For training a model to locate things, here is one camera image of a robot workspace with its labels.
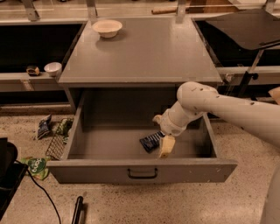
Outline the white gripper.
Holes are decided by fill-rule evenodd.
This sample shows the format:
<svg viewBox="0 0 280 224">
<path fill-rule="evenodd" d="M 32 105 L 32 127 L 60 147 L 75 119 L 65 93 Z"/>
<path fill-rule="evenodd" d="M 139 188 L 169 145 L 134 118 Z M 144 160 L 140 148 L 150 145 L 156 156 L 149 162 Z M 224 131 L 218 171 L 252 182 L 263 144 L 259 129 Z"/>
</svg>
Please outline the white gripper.
<svg viewBox="0 0 280 224">
<path fill-rule="evenodd" d="M 167 158 L 175 145 L 174 137 L 180 136 L 186 130 L 186 126 L 180 127 L 175 124 L 169 117 L 169 109 L 162 115 L 155 115 L 152 121 L 159 124 L 161 131 L 168 135 L 162 137 L 159 142 L 159 156 Z"/>
</svg>

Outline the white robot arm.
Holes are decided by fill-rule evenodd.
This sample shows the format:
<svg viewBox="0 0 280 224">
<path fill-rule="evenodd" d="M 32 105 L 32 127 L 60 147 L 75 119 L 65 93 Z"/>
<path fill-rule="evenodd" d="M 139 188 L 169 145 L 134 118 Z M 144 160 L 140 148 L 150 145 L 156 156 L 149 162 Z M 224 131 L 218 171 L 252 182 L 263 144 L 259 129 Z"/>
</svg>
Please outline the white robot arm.
<svg viewBox="0 0 280 224">
<path fill-rule="evenodd" d="M 275 148 L 280 147 L 279 106 L 221 95 L 215 88 L 197 82 L 182 84 L 178 88 L 177 101 L 163 114 L 155 115 L 153 121 L 165 133 L 164 142 L 168 143 L 205 113 L 218 116 Z M 259 223 L 280 224 L 280 165 L 274 167 L 262 202 Z M 199 224 L 254 224 L 255 209 L 255 205 L 242 203 L 238 196 L 224 195 L 202 213 Z"/>
</svg>

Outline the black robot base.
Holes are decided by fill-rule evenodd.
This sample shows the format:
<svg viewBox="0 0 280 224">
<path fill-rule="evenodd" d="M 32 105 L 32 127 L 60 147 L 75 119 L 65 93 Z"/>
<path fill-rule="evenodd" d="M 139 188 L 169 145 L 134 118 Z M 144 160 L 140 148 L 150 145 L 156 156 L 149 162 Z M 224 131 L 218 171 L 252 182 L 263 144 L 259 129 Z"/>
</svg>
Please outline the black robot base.
<svg viewBox="0 0 280 224">
<path fill-rule="evenodd" d="M 18 149 L 8 141 L 0 138 L 0 220 L 17 191 L 26 171 L 27 165 L 17 163 Z"/>
</svg>

